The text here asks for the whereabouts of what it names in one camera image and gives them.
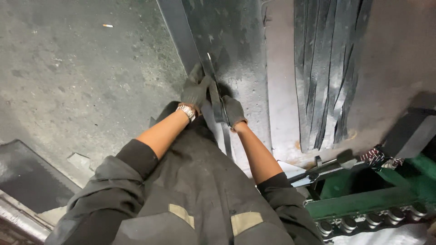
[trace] gray knit glove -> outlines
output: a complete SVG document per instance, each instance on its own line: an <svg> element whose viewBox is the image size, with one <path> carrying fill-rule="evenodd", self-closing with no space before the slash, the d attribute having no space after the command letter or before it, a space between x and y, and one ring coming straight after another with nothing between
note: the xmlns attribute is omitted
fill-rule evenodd
<svg viewBox="0 0 436 245"><path fill-rule="evenodd" d="M185 86L179 105L187 105L201 115L201 106L206 101L206 90L210 85L210 79L203 79L203 68L200 63L196 64L186 79Z"/></svg>
<svg viewBox="0 0 436 245"><path fill-rule="evenodd" d="M235 132L235 125L239 122L245 122L248 124L248 120L244 116L244 109L239 101L228 95L223 96L222 101L224 103L225 112L227 113L228 122L231 126L232 132Z"/></svg>

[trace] dark work jacket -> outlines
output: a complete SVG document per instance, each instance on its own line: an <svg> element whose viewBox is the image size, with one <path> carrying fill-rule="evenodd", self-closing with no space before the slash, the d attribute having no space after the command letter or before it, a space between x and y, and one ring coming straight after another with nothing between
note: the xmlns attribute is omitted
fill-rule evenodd
<svg viewBox="0 0 436 245"><path fill-rule="evenodd" d="M70 200L45 244L323 244L284 173L258 189L195 130L184 130L160 161L132 140Z"/></svg>

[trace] work glove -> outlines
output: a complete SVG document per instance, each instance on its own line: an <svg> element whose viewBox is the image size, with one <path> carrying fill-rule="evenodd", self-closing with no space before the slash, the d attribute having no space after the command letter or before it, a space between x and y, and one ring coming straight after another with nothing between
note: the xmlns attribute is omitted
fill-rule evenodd
<svg viewBox="0 0 436 245"><path fill-rule="evenodd" d="M239 122L245 122L248 124L248 120L244 116L244 109L239 101L225 95L222 97L224 103L225 112L227 113L228 122L230 124L230 130L235 132L235 125Z"/></svg>
<svg viewBox="0 0 436 245"><path fill-rule="evenodd" d="M203 79L203 67L197 63L186 79L185 86L179 105L187 105L195 110L196 115L201 115L201 107L206 101L206 90L210 85L210 79Z"/></svg>

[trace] person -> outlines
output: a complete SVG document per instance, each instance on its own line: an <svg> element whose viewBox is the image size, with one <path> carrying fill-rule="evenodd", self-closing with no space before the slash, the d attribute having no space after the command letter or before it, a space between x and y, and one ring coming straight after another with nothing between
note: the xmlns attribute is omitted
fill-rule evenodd
<svg viewBox="0 0 436 245"><path fill-rule="evenodd" d="M105 158L45 244L323 244L305 198L250 130L241 103L228 96L231 130L257 188L218 148L200 111L214 81L202 73L197 64L181 102Z"/></svg>

